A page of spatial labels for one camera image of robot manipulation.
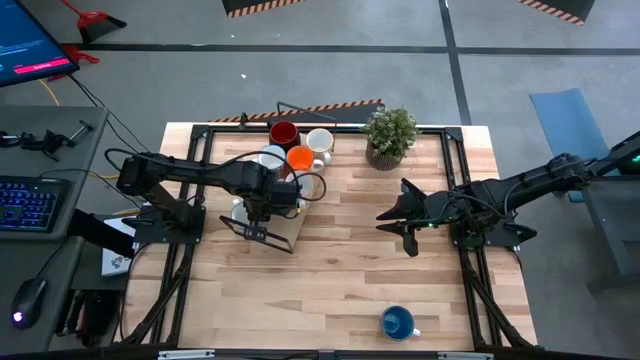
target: plant pot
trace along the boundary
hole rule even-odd
[[[398,165],[400,165],[400,161],[402,161],[402,157],[397,158],[389,155],[375,155],[373,153],[373,145],[371,145],[370,142],[367,142],[367,151],[365,156],[369,165],[374,169],[381,171],[393,170],[397,168]]]

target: blue mug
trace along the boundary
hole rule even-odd
[[[405,341],[411,336],[420,336],[415,328],[413,315],[402,306],[392,306],[382,313],[382,331],[393,341]]]

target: hazard striped tape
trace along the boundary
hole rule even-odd
[[[335,110],[335,109],[342,109],[342,108],[348,108],[348,107],[354,107],[354,106],[375,105],[375,104],[384,105],[384,102],[381,99],[373,99],[373,100],[353,101],[353,102],[331,104],[331,105],[318,105],[318,106],[308,107],[306,109],[309,111],[326,111],[326,110]],[[299,111],[299,110],[287,110],[287,111],[283,111],[280,115],[281,116],[295,115],[301,112],[302,111]],[[247,117],[249,121],[262,122],[266,119],[277,118],[278,112],[274,111],[270,113],[253,114]],[[240,116],[209,120],[209,122],[240,122]]]
[[[564,21],[568,21],[572,24],[578,25],[578,26],[582,26],[584,25],[584,21],[580,20],[580,18],[578,18],[577,16],[574,16],[572,14],[569,14],[567,12],[564,12],[562,10],[558,10],[552,6],[549,6],[547,4],[545,4],[542,1],[537,1],[537,0],[518,0],[518,2],[523,3],[525,5],[531,6],[534,9],[538,9],[542,12],[545,12],[549,15],[553,15],[557,18],[560,18]]]
[[[258,5],[251,5],[251,6],[247,6],[245,8],[242,9],[237,9],[234,11],[229,12],[229,14],[227,14],[227,16],[229,16],[230,18],[234,18],[234,17],[240,17],[240,16],[245,16],[245,15],[251,15],[257,12],[261,12],[261,11],[266,11],[269,9],[275,9],[275,8],[279,8],[281,6],[287,6],[287,5],[291,5],[291,4],[295,4],[295,3],[300,3],[303,2],[305,0],[273,0],[273,1],[266,1],[264,4],[258,4]]]

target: gray floor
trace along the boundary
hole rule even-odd
[[[51,32],[77,42],[72,13],[58,2],[26,1]],[[307,0],[227,19],[219,0],[76,0],[130,26],[105,42],[228,45],[444,46],[437,0]],[[584,27],[515,0],[449,0],[458,46],[637,48],[637,0],[598,0]],[[315,105],[382,98],[423,124],[460,124],[445,54],[93,52],[78,73],[141,140],[158,149],[168,121],[203,121],[272,111],[278,100]],[[461,56],[471,119],[489,126],[500,174],[552,156],[530,93],[582,89],[609,145],[640,127],[640,57]],[[52,84],[63,105],[88,104],[74,84]],[[37,83],[0,89],[0,104],[51,104]],[[106,132],[101,149],[121,146]],[[94,170],[112,172],[97,157]],[[80,207],[128,208],[97,181]],[[547,197],[522,209],[539,231],[522,250],[539,343],[551,350],[640,358],[640,287],[593,296],[585,284],[607,271],[586,208]]]

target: orange mug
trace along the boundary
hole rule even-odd
[[[294,146],[287,153],[287,162],[293,170],[320,172],[324,169],[324,161],[315,160],[313,151],[306,146]]]

